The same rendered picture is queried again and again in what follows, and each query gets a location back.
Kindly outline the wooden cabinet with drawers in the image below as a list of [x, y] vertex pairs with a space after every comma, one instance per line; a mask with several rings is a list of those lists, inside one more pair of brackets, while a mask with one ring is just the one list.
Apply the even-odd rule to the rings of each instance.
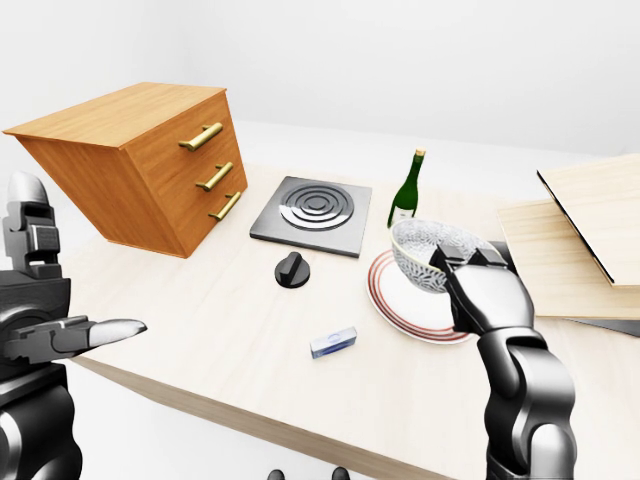
[[107, 240], [182, 258], [127, 145], [225, 89], [143, 82], [7, 129]]

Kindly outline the wooden drawer front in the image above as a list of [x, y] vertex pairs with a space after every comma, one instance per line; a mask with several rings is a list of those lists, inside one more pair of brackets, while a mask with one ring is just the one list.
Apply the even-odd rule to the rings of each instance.
[[[196, 186], [216, 173], [216, 164], [232, 162], [233, 169], [210, 192]], [[167, 216], [182, 246], [181, 256], [188, 257], [216, 226], [217, 220], [208, 213], [218, 212], [227, 202], [225, 195], [243, 192], [247, 179], [240, 156], [199, 157], [185, 159], [180, 169], [172, 173], [160, 191]]]
[[247, 187], [228, 120], [169, 122], [131, 146], [142, 173], [177, 229], [210, 224]]
[[[223, 130], [194, 152], [178, 142], [190, 140], [204, 125], [220, 122]], [[127, 151], [150, 184], [162, 189], [185, 159], [238, 156], [226, 93], [220, 92], [130, 142]]]

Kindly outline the pale wooden rack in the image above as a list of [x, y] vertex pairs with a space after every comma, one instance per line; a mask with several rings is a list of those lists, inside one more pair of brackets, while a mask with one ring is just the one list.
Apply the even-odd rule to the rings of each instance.
[[536, 314], [640, 337], [640, 153], [537, 175], [547, 199], [499, 212]]

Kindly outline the green wine bottle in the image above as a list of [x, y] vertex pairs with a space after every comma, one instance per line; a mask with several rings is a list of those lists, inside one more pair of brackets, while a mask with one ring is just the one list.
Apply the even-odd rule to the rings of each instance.
[[387, 227], [415, 215], [418, 205], [418, 177], [425, 156], [425, 149], [417, 148], [406, 180], [396, 193], [387, 220]]

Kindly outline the flat dark stove plate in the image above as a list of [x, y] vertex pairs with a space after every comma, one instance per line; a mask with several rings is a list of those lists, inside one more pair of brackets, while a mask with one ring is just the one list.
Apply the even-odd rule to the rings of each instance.
[[369, 187], [287, 176], [249, 235], [357, 258], [371, 194]]

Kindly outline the silver and black right hand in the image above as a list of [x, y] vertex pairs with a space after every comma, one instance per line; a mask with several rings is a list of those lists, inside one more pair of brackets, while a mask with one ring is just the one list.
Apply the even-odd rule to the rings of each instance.
[[531, 329], [534, 306], [521, 279], [493, 248], [478, 248], [470, 258], [439, 245], [430, 264], [445, 276], [454, 330], [478, 336], [501, 329]]

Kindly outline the white plate with red rings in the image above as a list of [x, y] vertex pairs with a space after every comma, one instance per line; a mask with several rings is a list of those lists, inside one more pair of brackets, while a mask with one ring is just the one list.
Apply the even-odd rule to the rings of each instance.
[[447, 293], [429, 293], [414, 286], [397, 266], [391, 250], [381, 252], [367, 276], [370, 300], [394, 328], [421, 341], [457, 344], [470, 339], [456, 332]]

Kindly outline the round black knob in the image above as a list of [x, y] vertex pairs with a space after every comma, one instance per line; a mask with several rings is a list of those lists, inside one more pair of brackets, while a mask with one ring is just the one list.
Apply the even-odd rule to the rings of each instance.
[[299, 252], [291, 252], [275, 267], [274, 277], [284, 288], [299, 288], [310, 278], [310, 266]]

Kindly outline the silver and black left hand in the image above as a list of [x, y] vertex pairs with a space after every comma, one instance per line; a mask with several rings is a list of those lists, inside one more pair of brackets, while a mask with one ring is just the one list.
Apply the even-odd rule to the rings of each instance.
[[54, 209], [36, 176], [11, 176], [2, 227], [13, 268], [0, 271], [1, 366], [71, 358], [147, 330], [134, 319], [94, 322], [69, 315], [71, 280], [62, 274]]

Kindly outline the small blue and white box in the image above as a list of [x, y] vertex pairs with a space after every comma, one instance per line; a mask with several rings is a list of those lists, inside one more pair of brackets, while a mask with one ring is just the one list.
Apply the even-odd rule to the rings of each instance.
[[310, 342], [310, 352], [313, 359], [334, 353], [355, 344], [357, 330], [349, 327], [319, 338]]

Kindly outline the patterned black and white bowl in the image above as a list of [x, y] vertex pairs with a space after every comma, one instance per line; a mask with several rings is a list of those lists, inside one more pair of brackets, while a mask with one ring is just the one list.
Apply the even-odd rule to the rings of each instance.
[[392, 253], [401, 272], [416, 287], [434, 294], [445, 293], [446, 275], [430, 264], [438, 246], [458, 248], [468, 261], [477, 248], [497, 249], [475, 234], [438, 221], [407, 218], [390, 230]]

